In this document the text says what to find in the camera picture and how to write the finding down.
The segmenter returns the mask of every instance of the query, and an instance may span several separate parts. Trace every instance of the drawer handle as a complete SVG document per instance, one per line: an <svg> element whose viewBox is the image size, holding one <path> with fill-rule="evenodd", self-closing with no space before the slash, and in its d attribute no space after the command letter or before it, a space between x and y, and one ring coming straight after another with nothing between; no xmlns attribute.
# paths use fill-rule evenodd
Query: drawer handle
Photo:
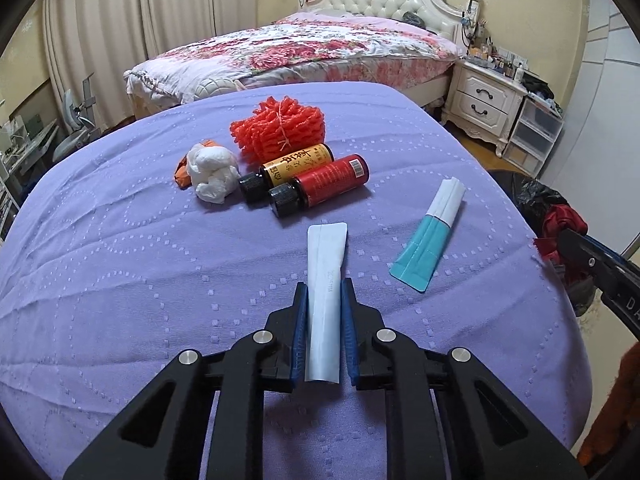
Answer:
<svg viewBox="0 0 640 480"><path fill-rule="evenodd" d="M481 94L482 92L486 92L486 94L489 96L489 99L493 99L494 98L494 96L489 94L488 90L485 90L484 88L476 88L476 94Z"/></svg>
<svg viewBox="0 0 640 480"><path fill-rule="evenodd" d="M487 115L487 111L486 110L484 112L479 112L478 110L476 110L476 105L471 105L471 108L478 115Z"/></svg>

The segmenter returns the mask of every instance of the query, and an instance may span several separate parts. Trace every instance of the desk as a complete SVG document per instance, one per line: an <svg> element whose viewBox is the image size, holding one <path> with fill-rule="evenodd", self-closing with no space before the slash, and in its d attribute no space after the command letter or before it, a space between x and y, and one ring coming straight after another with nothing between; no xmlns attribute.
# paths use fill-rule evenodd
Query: desk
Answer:
<svg viewBox="0 0 640 480"><path fill-rule="evenodd" d="M43 165L40 159L47 153L59 129L57 121L51 121L33 140L21 146L16 152L2 156L2 164L7 173L4 176L4 180L16 198L22 192L22 184L18 179L18 175L24 176L37 163ZM44 165L42 170L43 173L46 172Z"/></svg>

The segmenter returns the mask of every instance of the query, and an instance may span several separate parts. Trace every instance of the floral bedspread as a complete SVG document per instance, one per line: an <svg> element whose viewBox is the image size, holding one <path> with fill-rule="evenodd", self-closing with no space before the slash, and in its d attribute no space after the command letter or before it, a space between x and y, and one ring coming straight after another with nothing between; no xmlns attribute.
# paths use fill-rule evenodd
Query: floral bedspread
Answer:
<svg viewBox="0 0 640 480"><path fill-rule="evenodd" d="M449 40L395 20L297 13L175 48L127 71L125 79L128 93L174 105L212 89L301 80L364 80L404 89L443 73L460 55Z"/></svg>

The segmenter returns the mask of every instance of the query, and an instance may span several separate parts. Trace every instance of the purple bedspread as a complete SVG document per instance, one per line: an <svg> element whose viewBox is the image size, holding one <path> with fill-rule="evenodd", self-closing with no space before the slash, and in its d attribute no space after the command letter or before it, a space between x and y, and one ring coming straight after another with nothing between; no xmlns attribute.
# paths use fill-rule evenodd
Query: purple bedspread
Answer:
<svg viewBox="0 0 640 480"><path fill-rule="evenodd" d="M269 95L319 106L336 158L369 163L366 188L285 221L238 194L223 206L173 174L194 143L235 149L228 126ZM468 188L425 294L388 273L443 178ZM183 348L228 349L289 306L306 230L349 226L358 299L418 345L471 349L571 446L591 379L571 306L532 231L490 176L402 94L309 83L205 99L136 122L53 168L0 249L0 402L53 479ZM384 479L382 392L303 384L267 394L265 479Z"/></svg>

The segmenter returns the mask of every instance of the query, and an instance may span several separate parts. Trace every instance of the mattress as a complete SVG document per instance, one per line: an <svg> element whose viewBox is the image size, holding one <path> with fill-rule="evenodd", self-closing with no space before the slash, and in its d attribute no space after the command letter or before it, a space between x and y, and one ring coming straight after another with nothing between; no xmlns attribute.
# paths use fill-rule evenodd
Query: mattress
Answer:
<svg viewBox="0 0 640 480"><path fill-rule="evenodd" d="M443 74L461 55L446 38L396 20L298 12L175 48L124 78L140 117L213 95L300 82L367 81L404 90Z"/></svg>
<svg viewBox="0 0 640 480"><path fill-rule="evenodd" d="M229 123L285 94L322 109L336 157L363 156L365 187L283 221L238 194L213 206L178 189L175 167L194 143L236 150ZM420 294L388 268L452 176L468 190ZM588 361L532 231L408 98L341 82L174 108L97 140L43 177L0 248L0 402L26 447L61 478L180 350L224 351L289 306L305 280L306 230L342 221L344 273L360 302L423 348L469 348L562 443L574 443L590 407ZM356 392L344 359L341 377L340 385L304 383L290 397L266 394L265 479L386 478L384 394Z"/></svg>
<svg viewBox="0 0 640 480"><path fill-rule="evenodd" d="M396 90L414 90L443 75L453 65L437 59L326 59L273 68L237 81L203 78L198 82L192 100L205 99L244 89L263 88L293 83L364 81L391 86ZM184 96L167 91L143 73L127 72L127 94L137 118L184 104ZM434 97L446 94L446 90Z"/></svg>

